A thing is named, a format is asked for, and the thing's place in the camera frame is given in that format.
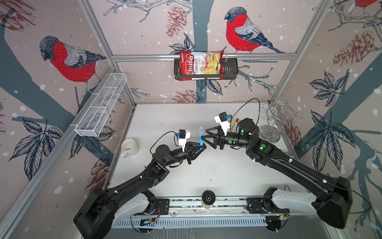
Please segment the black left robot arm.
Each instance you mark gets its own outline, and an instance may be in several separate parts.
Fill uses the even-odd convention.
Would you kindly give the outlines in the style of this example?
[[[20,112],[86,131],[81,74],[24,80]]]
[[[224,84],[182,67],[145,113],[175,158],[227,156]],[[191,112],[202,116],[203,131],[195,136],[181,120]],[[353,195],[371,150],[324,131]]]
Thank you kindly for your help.
[[[75,226],[85,239],[104,238],[111,229],[118,209],[162,182],[170,173],[168,166],[184,160],[191,164],[206,148],[206,145],[197,142],[187,142],[184,149],[180,147],[174,150],[165,144],[159,145],[151,162],[140,174],[113,188],[95,189],[75,215]]]

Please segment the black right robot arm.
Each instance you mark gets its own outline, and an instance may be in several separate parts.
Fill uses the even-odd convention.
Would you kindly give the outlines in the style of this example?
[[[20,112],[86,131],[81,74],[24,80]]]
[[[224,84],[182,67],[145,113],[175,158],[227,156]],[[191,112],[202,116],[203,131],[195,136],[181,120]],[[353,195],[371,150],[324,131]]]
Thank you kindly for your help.
[[[316,196],[310,203],[318,217],[328,225],[344,229],[353,204],[351,184],[344,177],[323,175],[292,159],[275,145],[259,137],[259,127],[252,119],[240,121],[237,132],[225,132],[221,126],[206,129],[201,139],[213,148],[225,145],[244,148],[255,162],[291,178]]]

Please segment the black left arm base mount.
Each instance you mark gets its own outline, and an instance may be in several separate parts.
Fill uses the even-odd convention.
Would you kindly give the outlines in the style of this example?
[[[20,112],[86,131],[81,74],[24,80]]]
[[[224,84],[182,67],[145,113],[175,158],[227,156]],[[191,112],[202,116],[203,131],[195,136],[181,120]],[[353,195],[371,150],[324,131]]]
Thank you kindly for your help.
[[[155,204],[154,201],[150,201],[149,205],[144,209],[144,211],[134,214],[134,216],[162,216],[168,215],[170,209],[170,200],[167,198],[159,198],[156,199]]]

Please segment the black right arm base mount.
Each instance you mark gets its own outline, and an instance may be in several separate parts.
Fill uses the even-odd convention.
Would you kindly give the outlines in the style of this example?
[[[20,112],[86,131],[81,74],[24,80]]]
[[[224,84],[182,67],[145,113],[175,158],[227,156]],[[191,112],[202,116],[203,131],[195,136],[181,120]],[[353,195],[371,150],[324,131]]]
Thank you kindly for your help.
[[[289,214],[289,209],[277,207],[269,198],[250,197],[246,199],[246,210],[250,214]]]

